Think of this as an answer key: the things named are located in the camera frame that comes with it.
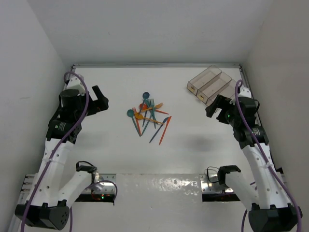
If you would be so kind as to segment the teal spoon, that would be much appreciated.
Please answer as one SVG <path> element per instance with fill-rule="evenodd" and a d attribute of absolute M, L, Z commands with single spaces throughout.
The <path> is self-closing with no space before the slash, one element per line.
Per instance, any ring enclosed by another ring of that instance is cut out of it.
<path fill-rule="evenodd" d="M 130 118 L 132 119 L 132 122 L 133 122 L 133 124 L 134 124 L 134 127 L 135 127 L 137 133 L 138 133 L 138 136 L 140 136 L 140 131 L 139 131 L 139 129 L 138 129 L 138 126 L 137 126 L 137 123 L 136 123 L 136 120 L 135 120 L 134 111 L 133 111 L 132 109 L 129 109 L 129 110 L 127 111 L 127 116 L 130 117 Z"/>

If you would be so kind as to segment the yellow spoon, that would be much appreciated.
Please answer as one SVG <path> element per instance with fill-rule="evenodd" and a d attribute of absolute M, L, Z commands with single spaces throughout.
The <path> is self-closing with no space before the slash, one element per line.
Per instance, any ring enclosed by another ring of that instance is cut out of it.
<path fill-rule="evenodd" d="M 138 119 L 138 120 L 144 120 L 145 119 L 145 120 L 152 121 L 154 123 L 161 124 L 161 125 L 165 124 L 164 122 L 160 122 L 160 121 L 157 121 L 157 120 L 154 120 L 154 119 L 151 119 L 151 118 L 144 117 L 142 114 L 138 114 L 138 113 L 135 114 L 135 118 Z"/>

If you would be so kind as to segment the orange-red spoon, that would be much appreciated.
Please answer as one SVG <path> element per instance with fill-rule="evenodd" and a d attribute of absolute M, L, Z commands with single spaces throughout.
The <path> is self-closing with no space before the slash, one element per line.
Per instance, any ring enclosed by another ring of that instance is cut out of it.
<path fill-rule="evenodd" d="M 147 105 L 146 105 L 146 104 L 140 104 L 140 109 L 145 110 L 146 108 L 147 108 Z"/>

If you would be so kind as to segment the dark blue spoon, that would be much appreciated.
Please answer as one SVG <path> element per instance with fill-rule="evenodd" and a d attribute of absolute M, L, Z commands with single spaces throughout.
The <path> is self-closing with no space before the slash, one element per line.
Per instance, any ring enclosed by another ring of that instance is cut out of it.
<path fill-rule="evenodd" d="M 143 97 L 142 104 L 146 104 L 147 105 L 147 103 L 148 103 L 147 100 L 148 100 L 149 96 L 150 96 L 149 92 L 144 92 L 143 93 L 143 95 L 142 95 L 142 97 Z"/>

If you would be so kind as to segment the teal fork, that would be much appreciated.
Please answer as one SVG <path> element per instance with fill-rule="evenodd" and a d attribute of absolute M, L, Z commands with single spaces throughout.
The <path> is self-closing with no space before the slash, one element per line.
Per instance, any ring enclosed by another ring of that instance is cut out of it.
<path fill-rule="evenodd" d="M 152 108 L 151 109 L 151 112 L 152 112 L 151 118 L 153 120 L 155 120 L 155 104 L 154 104 L 154 99 L 150 99 L 150 107 Z"/>

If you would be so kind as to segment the yellow fork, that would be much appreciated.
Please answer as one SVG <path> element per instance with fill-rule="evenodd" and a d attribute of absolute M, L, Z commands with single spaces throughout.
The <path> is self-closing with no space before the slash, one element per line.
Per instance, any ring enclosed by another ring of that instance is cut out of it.
<path fill-rule="evenodd" d="M 160 103 L 160 104 L 158 104 L 158 105 L 155 105 L 154 108 L 155 108 L 155 110 L 158 110 L 158 109 L 161 108 L 163 105 L 164 105 L 163 103 Z M 145 110 L 137 111 L 137 113 L 140 114 L 140 113 L 149 111 L 149 110 L 151 110 L 151 109 L 152 109 L 151 107 L 150 107 L 150 108 L 146 108 Z"/>

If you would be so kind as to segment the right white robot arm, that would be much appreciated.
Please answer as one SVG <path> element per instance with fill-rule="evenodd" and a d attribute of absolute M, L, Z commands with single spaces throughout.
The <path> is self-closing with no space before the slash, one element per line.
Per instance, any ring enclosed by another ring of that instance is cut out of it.
<path fill-rule="evenodd" d="M 233 99 L 217 95 L 206 107 L 207 117 L 212 117 L 217 109 L 221 110 L 217 120 L 232 126 L 255 182 L 250 185 L 238 166 L 227 165 L 219 168 L 217 185 L 233 190 L 245 206 L 254 232 L 291 231 L 301 219 L 302 212 L 288 196 L 273 166 L 267 134 L 256 123 L 259 102 L 252 98 L 247 88 L 240 87 Z"/>

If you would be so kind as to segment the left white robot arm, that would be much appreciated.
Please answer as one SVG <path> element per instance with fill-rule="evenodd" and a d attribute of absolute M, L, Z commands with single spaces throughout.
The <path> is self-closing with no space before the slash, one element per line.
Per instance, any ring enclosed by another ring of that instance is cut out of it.
<path fill-rule="evenodd" d="M 92 100 L 82 75 L 64 74 L 65 87 L 58 99 L 59 105 L 48 123 L 45 149 L 39 171 L 24 203 L 15 208 L 21 220 L 20 231 L 26 226 L 62 230 L 72 223 L 72 205 L 80 194 L 94 185 L 96 166 L 76 165 L 71 180 L 60 187 L 68 154 L 82 130 L 82 121 L 109 108 L 109 100 L 98 86 L 92 90 L 97 99 Z"/>

